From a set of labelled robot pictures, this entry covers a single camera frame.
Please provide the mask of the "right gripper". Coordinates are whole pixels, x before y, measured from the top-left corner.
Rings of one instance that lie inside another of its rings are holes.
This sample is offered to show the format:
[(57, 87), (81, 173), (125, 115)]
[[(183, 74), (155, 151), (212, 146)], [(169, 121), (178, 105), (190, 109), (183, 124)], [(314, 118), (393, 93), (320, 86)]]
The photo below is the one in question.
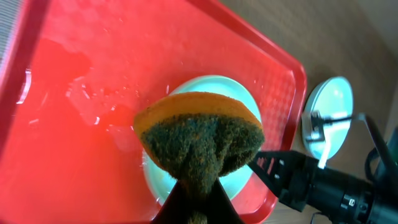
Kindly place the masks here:
[(248, 164), (289, 208), (316, 208), (332, 223), (397, 223), (397, 187), (383, 187), (343, 172), (318, 167), (297, 151), (261, 151)]

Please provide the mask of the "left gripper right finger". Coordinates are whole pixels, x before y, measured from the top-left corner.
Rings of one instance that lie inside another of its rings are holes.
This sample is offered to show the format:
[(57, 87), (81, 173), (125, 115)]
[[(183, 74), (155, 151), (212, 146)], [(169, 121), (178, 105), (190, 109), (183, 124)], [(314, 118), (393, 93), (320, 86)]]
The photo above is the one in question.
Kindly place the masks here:
[(244, 224), (219, 179), (213, 184), (205, 201), (205, 214), (208, 224)]

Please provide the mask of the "light blue plate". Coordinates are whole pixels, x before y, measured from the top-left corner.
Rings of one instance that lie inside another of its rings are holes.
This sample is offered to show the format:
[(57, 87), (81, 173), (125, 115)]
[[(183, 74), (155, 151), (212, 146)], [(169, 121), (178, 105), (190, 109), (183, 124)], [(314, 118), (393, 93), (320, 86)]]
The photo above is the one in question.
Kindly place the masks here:
[[(171, 94), (174, 95), (194, 91), (216, 93), (238, 100), (242, 102), (258, 120), (261, 120), (259, 107), (254, 97), (236, 80), (221, 75), (200, 76), (181, 84), (172, 91)], [(176, 179), (155, 165), (146, 152), (142, 155), (142, 167), (150, 192), (154, 196), (155, 201), (163, 205), (176, 184)], [(252, 170), (245, 165), (220, 178), (220, 182), (229, 199), (234, 199), (235, 196), (242, 191), (251, 175)]]
[(353, 91), (345, 77), (333, 77), (317, 85), (311, 92), (302, 113), (302, 139), (307, 151), (320, 159), (325, 146), (329, 146), (328, 158), (331, 159), (343, 145), (351, 122), (327, 124), (324, 126), (325, 141), (308, 142), (310, 131), (308, 115), (318, 112), (321, 118), (345, 118), (353, 114)]

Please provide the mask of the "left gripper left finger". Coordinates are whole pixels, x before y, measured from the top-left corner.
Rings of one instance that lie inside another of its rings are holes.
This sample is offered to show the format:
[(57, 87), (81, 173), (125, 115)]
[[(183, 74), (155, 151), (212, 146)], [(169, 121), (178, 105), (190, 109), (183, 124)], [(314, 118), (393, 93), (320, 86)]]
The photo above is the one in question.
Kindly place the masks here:
[(151, 224), (188, 223), (192, 210), (192, 202), (181, 183), (177, 182)]

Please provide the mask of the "orange green sponge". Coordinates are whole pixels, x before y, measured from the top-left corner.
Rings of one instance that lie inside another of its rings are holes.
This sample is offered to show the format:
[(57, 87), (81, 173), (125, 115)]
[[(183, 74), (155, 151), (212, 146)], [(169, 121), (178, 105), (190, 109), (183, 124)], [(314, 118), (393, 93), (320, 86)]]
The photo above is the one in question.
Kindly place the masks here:
[(265, 141), (261, 122), (242, 102), (207, 92), (167, 96), (136, 114), (133, 128), (152, 161), (196, 200)]

